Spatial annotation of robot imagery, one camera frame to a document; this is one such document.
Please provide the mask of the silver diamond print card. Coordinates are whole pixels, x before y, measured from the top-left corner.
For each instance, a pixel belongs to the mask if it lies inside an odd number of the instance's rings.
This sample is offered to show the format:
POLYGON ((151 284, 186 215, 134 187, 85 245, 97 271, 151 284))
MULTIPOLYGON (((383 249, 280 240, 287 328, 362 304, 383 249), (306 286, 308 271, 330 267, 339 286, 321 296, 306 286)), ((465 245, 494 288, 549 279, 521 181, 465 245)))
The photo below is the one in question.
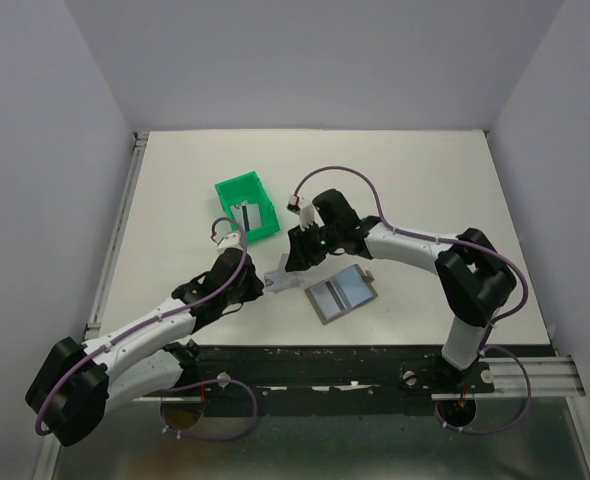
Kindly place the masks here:
POLYGON ((289 255, 287 253, 283 253, 277 269, 277 288, 280 290, 285 290, 289 288, 297 288, 300 287, 303 283, 303 276, 302 273, 299 271, 288 272, 286 270, 286 264, 288 261, 289 255))

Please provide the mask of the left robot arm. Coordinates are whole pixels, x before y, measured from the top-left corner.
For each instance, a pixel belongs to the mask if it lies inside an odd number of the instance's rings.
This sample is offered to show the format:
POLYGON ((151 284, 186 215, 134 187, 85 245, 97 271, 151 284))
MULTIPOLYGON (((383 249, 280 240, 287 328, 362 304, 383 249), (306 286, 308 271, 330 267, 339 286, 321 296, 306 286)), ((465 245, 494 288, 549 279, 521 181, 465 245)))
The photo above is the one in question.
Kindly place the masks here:
POLYGON ((150 313, 87 342, 66 337, 47 354, 25 395, 35 433, 71 446, 88 436, 123 396, 111 389, 124 374, 172 342, 220 320, 227 308, 263 295, 244 248, 223 249, 210 270, 173 290, 150 313))

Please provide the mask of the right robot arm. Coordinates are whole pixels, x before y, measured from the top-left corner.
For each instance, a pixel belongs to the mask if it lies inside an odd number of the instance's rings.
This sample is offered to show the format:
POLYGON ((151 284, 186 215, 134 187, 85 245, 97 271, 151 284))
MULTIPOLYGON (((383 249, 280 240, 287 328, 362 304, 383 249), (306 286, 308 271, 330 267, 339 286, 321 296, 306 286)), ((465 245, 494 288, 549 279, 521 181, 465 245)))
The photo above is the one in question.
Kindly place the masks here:
POLYGON ((329 255, 347 254, 368 260, 390 260, 438 277, 454 315, 435 379, 455 392, 471 380, 490 334, 491 321, 514 291, 517 280, 478 229, 437 240, 427 234, 396 233, 378 216, 359 217, 344 195, 327 190, 311 202, 293 195, 287 209, 299 224, 288 231, 288 272, 306 271, 329 255))

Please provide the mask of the green plastic bin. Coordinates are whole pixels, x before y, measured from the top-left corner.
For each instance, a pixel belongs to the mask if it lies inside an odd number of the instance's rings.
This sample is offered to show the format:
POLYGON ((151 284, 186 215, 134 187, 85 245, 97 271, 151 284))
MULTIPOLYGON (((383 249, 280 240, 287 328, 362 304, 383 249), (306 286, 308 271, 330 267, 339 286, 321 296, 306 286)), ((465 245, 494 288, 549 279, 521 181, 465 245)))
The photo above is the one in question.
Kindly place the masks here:
POLYGON ((249 244, 280 231, 275 207, 255 171, 214 185, 224 213, 246 233, 249 244))

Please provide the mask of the grey card holder wallet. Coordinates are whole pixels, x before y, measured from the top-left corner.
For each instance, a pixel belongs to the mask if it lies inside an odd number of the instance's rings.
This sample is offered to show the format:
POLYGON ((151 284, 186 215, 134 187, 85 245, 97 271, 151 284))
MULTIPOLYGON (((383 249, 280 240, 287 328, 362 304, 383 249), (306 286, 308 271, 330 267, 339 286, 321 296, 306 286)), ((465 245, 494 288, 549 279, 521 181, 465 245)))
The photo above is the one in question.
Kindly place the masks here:
POLYGON ((321 324, 328 325, 375 300, 378 297, 378 293, 373 287, 373 282, 374 277, 370 271, 363 270, 359 265, 354 264, 345 268, 344 270, 341 270, 335 275, 306 288, 305 294, 321 324), (315 284, 327 281, 333 283, 344 304, 346 305, 347 310, 340 316, 333 319, 331 322, 323 323, 320 320, 319 314, 316 312, 313 304, 311 303, 309 289, 315 284))

